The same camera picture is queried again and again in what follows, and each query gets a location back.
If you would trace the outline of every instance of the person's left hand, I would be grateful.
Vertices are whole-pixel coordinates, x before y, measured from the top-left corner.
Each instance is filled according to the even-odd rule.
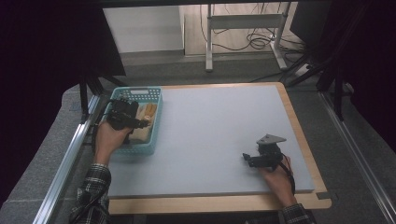
[[[99,124],[99,130],[95,141],[94,163],[108,165],[111,154],[122,145],[125,136],[131,131],[131,128],[114,130],[107,121]]]

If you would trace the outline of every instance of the aluminum rail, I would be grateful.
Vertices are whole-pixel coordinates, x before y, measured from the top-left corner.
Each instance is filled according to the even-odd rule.
[[[366,182],[367,187],[372,192],[376,202],[378,203],[379,208],[381,209],[385,219],[388,223],[395,224],[396,223],[396,210],[395,206],[392,202],[392,199],[388,196],[382,184],[378,181],[373,170],[370,168],[370,165],[367,163],[367,160],[364,158],[359,146],[356,144],[353,139],[351,133],[349,132],[347,126],[343,121],[336,116],[334,111],[332,110],[332,101],[326,96],[323,92],[319,93],[319,97],[325,104],[327,111],[332,118],[332,121],[346,143],[346,147],[352,156],[352,159],[356,163],[361,175]]]
[[[73,163],[76,160],[79,149],[81,148],[81,145],[85,138],[85,134],[89,130],[91,123],[94,122],[95,116],[93,115],[93,113],[96,112],[99,101],[99,96],[93,96],[91,98],[89,103],[89,112],[91,116],[88,117],[85,123],[78,125],[73,139],[70,142],[70,145],[64,155],[64,159],[62,160],[62,163],[59,166],[59,169],[55,177],[53,178],[51,185],[49,186],[49,191],[47,192],[47,195],[44,198],[44,201],[41,204],[41,207],[38,210],[33,223],[43,224],[48,223],[48,221],[50,220],[50,216],[52,215],[59,195],[64,187],[64,182],[66,181],[70,169],[72,168]]]

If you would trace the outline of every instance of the wooden table edge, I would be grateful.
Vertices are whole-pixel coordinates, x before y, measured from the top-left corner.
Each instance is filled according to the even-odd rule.
[[[327,192],[315,159],[306,142],[300,122],[291,105],[285,87],[280,82],[264,83],[228,83],[162,86],[164,90],[185,88],[222,88],[243,86],[276,86],[283,105],[288,114],[290,124],[296,135],[303,153],[308,171],[312,176],[315,190],[307,193],[296,193],[299,203],[306,209],[323,209],[332,206],[331,199],[319,199],[317,193]],[[125,214],[175,214],[175,213],[212,213],[212,212],[252,212],[278,210],[281,206],[272,194],[237,195],[237,196],[195,196],[195,197],[163,197],[139,199],[110,199],[109,213]]]

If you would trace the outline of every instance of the blue plastic basket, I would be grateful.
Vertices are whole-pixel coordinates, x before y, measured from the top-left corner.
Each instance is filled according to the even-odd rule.
[[[155,151],[157,134],[160,125],[161,113],[163,111],[163,97],[161,87],[118,87],[111,94],[111,99],[128,99],[128,102],[137,101],[139,105],[148,103],[157,104],[154,123],[150,132],[149,140],[143,144],[123,144],[114,153],[123,155],[152,155]],[[105,114],[111,109],[107,106]]]

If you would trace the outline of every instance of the black device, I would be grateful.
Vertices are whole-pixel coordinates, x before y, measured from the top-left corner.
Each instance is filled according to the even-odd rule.
[[[259,153],[258,157],[251,157],[248,154],[243,153],[245,161],[247,161],[250,167],[268,167],[271,168],[272,171],[276,169],[277,166],[282,167],[282,169],[286,172],[286,175],[289,178],[291,183],[291,192],[295,193],[295,183],[294,177],[291,173],[291,170],[286,167],[282,160],[286,157],[280,150],[279,146],[276,143],[285,142],[286,138],[274,136],[271,134],[266,134],[263,138],[257,141],[259,145]]]
[[[136,119],[139,103],[132,101],[128,103],[126,99],[112,100],[112,106],[107,115],[107,121],[114,130],[128,128],[145,128],[149,126],[148,120]]]

